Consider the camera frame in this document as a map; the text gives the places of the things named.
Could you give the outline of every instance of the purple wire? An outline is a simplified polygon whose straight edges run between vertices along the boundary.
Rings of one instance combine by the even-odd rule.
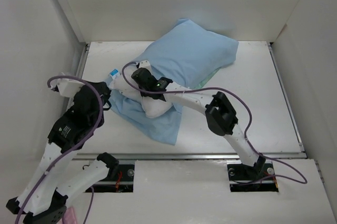
[[[48,81],[47,81],[47,85],[48,87],[50,88],[51,87],[51,82],[55,79],[72,79],[72,80],[77,80],[81,83],[84,83],[85,85],[87,85],[96,95],[97,97],[97,100],[98,100],[98,107],[100,108],[100,111],[98,113],[98,118],[97,118],[97,121],[96,123],[94,124],[94,126],[91,128],[91,130],[88,132],[88,134],[83,138],[81,139],[81,141],[74,145],[71,149],[67,150],[66,152],[64,152],[62,155],[60,155],[59,157],[57,157],[50,165],[49,167],[46,169],[46,172],[40,177],[40,179],[37,181],[36,185],[32,188],[32,190],[30,191],[30,193],[28,194],[27,198],[25,199],[25,201],[23,202],[17,216],[16,216],[16,219],[15,219],[15,224],[19,224],[19,220],[20,220],[20,217],[28,203],[28,201],[30,200],[30,198],[32,197],[33,193],[36,191],[36,189],[39,187],[39,185],[42,183],[42,181],[45,179],[45,177],[47,176],[47,173],[54,167],[54,165],[62,158],[64,158],[67,154],[69,154],[70,152],[78,149],[78,147],[82,146],[94,133],[94,131],[97,129],[98,127],[98,124],[100,123],[101,119],[102,119],[102,115],[103,115],[103,103],[102,103],[102,100],[101,100],[101,97],[99,95],[99,93],[96,91],[96,89],[91,85],[89,84],[88,82],[78,78],[78,77],[75,77],[75,76],[70,76],[70,75],[57,75],[57,76],[53,76],[52,78],[50,78]]]
[[[95,195],[94,187],[91,186],[90,189],[91,189],[91,199],[90,199],[90,204],[89,204],[89,207],[88,207],[88,211],[86,212],[83,224],[85,224],[86,220],[88,219],[89,212],[91,210],[91,206],[93,205],[93,201],[94,201],[94,195]]]
[[[247,185],[250,185],[250,184],[255,184],[255,183],[258,183],[258,182],[261,182],[265,179],[268,179],[268,178],[275,178],[275,177],[280,177],[280,178],[286,178],[286,179],[289,179],[289,180],[292,180],[294,182],[297,182],[297,183],[301,183],[301,184],[307,184],[308,183],[308,180],[305,178],[305,176],[298,170],[296,169],[294,166],[291,166],[290,164],[286,163],[286,162],[283,162],[277,158],[272,158],[272,157],[266,157],[264,154],[258,152],[253,144],[249,141],[248,137],[247,137],[247,131],[249,129],[249,127],[251,126],[252,124],[252,120],[253,120],[253,115],[252,115],[252,112],[250,110],[250,108],[248,107],[248,105],[239,97],[237,96],[236,94],[234,94],[233,92],[229,91],[229,90],[226,90],[224,88],[220,88],[220,87],[206,87],[206,88],[201,88],[201,89],[197,89],[197,90],[188,90],[188,91],[158,91],[158,92],[153,92],[153,91],[146,91],[146,90],[142,90],[140,89],[139,87],[137,86],[134,86],[125,76],[125,69],[131,65],[131,64],[137,64],[136,62],[129,62],[127,64],[124,65],[124,67],[122,68],[122,76],[124,78],[124,80],[128,83],[128,85],[130,85],[132,88],[140,91],[140,92],[143,92],[143,93],[146,93],[146,94],[174,94],[174,93],[195,93],[195,92],[201,92],[201,91],[210,91],[210,90],[217,90],[217,91],[223,91],[225,93],[228,93],[229,95],[235,97],[247,110],[248,112],[248,115],[249,115],[249,122],[248,122],[248,125],[246,126],[245,130],[244,130],[244,137],[245,139],[247,140],[247,143],[248,145],[252,148],[252,150],[258,154],[259,156],[263,157],[263,158],[266,158],[266,159],[269,159],[269,160],[272,160],[272,161],[275,161],[275,162],[279,162],[281,164],[284,164],[286,166],[288,166],[289,168],[293,169],[294,171],[296,171],[302,178],[304,181],[300,181],[300,180],[297,180],[297,179],[293,179],[293,178],[290,178],[290,177],[287,177],[287,176],[284,176],[284,175],[277,175],[277,174],[274,174],[274,175],[270,175],[270,176],[266,176],[266,177],[263,177],[261,179],[258,179],[258,180],[255,180],[255,181],[251,181],[249,183],[240,183],[240,185],[243,185],[243,186],[247,186]]]

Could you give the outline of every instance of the purple cable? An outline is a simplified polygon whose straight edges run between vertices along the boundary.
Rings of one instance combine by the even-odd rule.
[[[305,176],[298,170],[296,169],[294,166],[291,166],[290,164],[286,163],[286,162],[283,162],[279,159],[276,159],[276,158],[272,158],[272,157],[266,157],[264,154],[258,152],[253,144],[248,140],[248,137],[247,137],[247,131],[249,129],[249,127],[251,126],[252,124],[252,120],[253,120],[253,115],[252,115],[252,112],[251,110],[249,109],[248,105],[239,97],[237,96],[236,94],[234,94],[233,92],[229,91],[229,90],[226,90],[224,88],[220,88],[220,87],[206,87],[206,88],[202,88],[202,89],[197,89],[197,90],[189,90],[189,91],[158,91],[158,92],[153,92],[153,91],[146,91],[146,90],[142,90],[140,89],[139,87],[137,86],[134,86],[132,83],[130,83],[130,81],[126,78],[125,76],[125,69],[131,65],[131,64],[137,64],[136,62],[129,62],[127,64],[124,65],[124,67],[122,68],[122,76],[124,78],[124,80],[128,83],[128,85],[130,85],[132,88],[140,91],[140,92],[143,92],[143,93],[146,93],[146,94],[174,94],[174,93],[195,93],[195,92],[201,92],[201,91],[210,91],[210,90],[217,90],[217,91],[223,91],[225,93],[228,93],[229,95],[235,97],[247,110],[248,112],[248,115],[249,115],[249,122],[248,122],[248,125],[246,126],[245,130],[244,130],[244,137],[245,139],[247,140],[247,143],[248,145],[252,148],[252,150],[258,154],[259,156],[263,157],[263,158],[266,158],[266,159],[269,159],[269,160],[272,160],[272,161],[275,161],[275,162],[279,162],[281,164],[284,164],[286,166],[288,166],[289,168],[293,169],[294,171],[296,171],[302,178],[304,181],[300,181],[300,180],[297,180],[297,179],[293,179],[293,178],[290,178],[290,177],[287,177],[287,176],[284,176],[284,175],[277,175],[277,174],[274,174],[274,175],[270,175],[270,176],[266,176],[266,177],[263,177],[261,179],[258,179],[258,180],[255,180],[255,181],[251,181],[249,183],[240,183],[241,185],[243,186],[247,186],[247,185],[250,185],[250,184],[255,184],[257,182],[261,182],[265,179],[268,179],[268,178],[275,178],[275,177],[280,177],[280,178],[286,178],[286,179],[289,179],[289,180],[292,180],[294,182],[297,182],[297,183],[302,183],[302,184],[307,184],[308,183],[308,180],[305,178]]]
[[[90,204],[89,204],[89,207],[88,207],[88,211],[86,212],[83,224],[85,224],[86,220],[88,219],[89,212],[90,212],[91,206],[93,205],[93,201],[94,201],[94,195],[95,195],[94,187],[91,186],[90,189],[91,189],[91,199],[90,199]]]
[[[96,95],[97,97],[97,100],[98,100],[98,106],[100,108],[100,111],[98,113],[98,118],[97,118],[97,121],[96,123],[94,124],[93,128],[91,128],[91,130],[88,132],[88,134],[83,138],[81,139],[81,141],[74,145],[71,149],[67,150],[66,152],[64,152],[62,155],[60,155],[58,158],[56,158],[50,165],[49,167],[46,169],[46,172],[40,177],[40,179],[37,181],[36,185],[32,188],[32,190],[30,191],[30,193],[28,194],[27,198],[25,199],[25,201],[23,202],[17,216],[16,216],[16,219],[15,219],[15,224],[19,224],[19,220],[20,220],[20,217],[29,201],[29,199],[32,197],[33,193],[36,191],[36,189],[38,188],[38,186],[42,183],[42,181],[44,180],[44,178],[47,176],[47,173],[49,171],[51,171],[51,169],[53,168],[53,166],[62,158],[64,158],[67,154],[69,154],[70,152],[78,149],[78,147],[82,146],[94,133],[94,131],[97,129],[98,127],[98,124],[100,123],[101,119],[102,119],[102,115],[103,115],[103,103],[102,103],[102,100],[101,100],[101,97],[100,97],[100,94],[96,91],[96,89],[91,85],[89,84],[88,82],[78,78],[78,77],[75,77],[75,76],[69,76],[69,75],[57,75],[57,76],[53,76],[52,78],[50,78],[48,81],[47,81],[47,85],[49,88],[51,88],[51,82],[55,79],[72,79],[72,80],[77,80],[81,83],[84,83],[85,85],[87,85]]]

